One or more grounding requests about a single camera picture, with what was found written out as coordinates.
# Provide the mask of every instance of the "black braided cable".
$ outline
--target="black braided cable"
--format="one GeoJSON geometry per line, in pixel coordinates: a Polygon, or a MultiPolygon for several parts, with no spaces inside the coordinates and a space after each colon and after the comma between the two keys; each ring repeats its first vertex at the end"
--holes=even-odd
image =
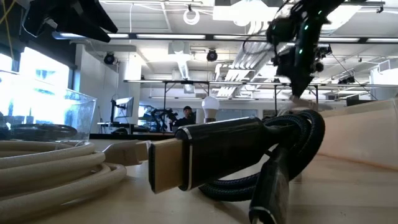
{"type": "MultiPolygon", "coordinates": [[[[295,130],[286,136],[280,145],[289,146],[289,179],[294,179],[311,162],[323,141],[325,123],[320,114],[312,110],[301,111],[297,115],[286,115],[264,121],[266,126],[294,125],[295,130]]],[[[199,189],[214,200],[237,202],[250,200],[259,173],[236,180],[217,180],[199,189]]]]}

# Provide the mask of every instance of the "gold hdmi plug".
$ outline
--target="gold hdmi plug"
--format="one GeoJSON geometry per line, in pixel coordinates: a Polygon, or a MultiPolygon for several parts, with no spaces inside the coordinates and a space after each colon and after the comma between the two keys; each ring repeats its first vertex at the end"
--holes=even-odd
{"type": "Polygon", "coordinates": [[[275,140],[254,117],[180,127],[175,138],[150,145],[150,186],[156,194],[199,187],[258,163],[275,140]]]}

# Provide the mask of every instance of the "cable connector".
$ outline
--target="cable connector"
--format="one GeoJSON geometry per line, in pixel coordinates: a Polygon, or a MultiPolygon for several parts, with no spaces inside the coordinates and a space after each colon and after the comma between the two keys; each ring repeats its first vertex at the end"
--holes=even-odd
{"type": "Polygon", "coordinates": [[[251,223],[286,223],[289,200],[288,151],[277,147],[261,168],[250,203],[251,223]]]}
{"type": "Polygon", "coordinates": [[[150,141],[126,141],[108,146],[105,153],[105,162],[121,164],[124,166],[141,165],[148,160],[150,141]]]}

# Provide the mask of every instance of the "table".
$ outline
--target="table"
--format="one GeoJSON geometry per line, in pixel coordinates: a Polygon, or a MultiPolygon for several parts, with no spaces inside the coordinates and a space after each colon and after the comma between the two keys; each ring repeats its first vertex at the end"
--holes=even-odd
{"type": "MultiPolygon", "coordinates": [[[[98,149],[112,140],[94,140],[98,149]]],[[[257,164],[227,178],[259,171],[257,164]]],[[[290,183],[288,223],[397,223],[398,172],[316,156],[290,183]]],[[[198,189],[154,195],[147,162],[127,168],[127,177],[101,197],[29,223],[245,223],[249,202],[215,202],[198,189]]]]}
{"type": "Polygon", "coordinates": [[[128,128],[129,133],[132,133],[131,129],[134,129],[134,124],[125,124],[125,123],[109,123],[109,122],[99,122],[97,125],[100,126],[100,134],[102,134],[102,128],[107,128],[107,127],[115,127],[115,128],[128,128]]]}

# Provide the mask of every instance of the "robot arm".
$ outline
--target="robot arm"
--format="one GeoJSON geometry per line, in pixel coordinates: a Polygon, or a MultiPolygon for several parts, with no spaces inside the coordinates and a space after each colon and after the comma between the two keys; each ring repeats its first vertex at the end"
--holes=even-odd
{"type": "Polygon", "coordinates": [[[276,55],[274,65],[277,75],[290,78],[292,93],[299,98],[308,87],[316,71],[315,52],[317,51],[322,25],[328,23],[327,16],[344,0],[301,0],[290,10],[288,18],[274,19],[268,30],[268,42],[278,45],[281,42],[295,41],[295,47],[285,55],[276,55]]]}

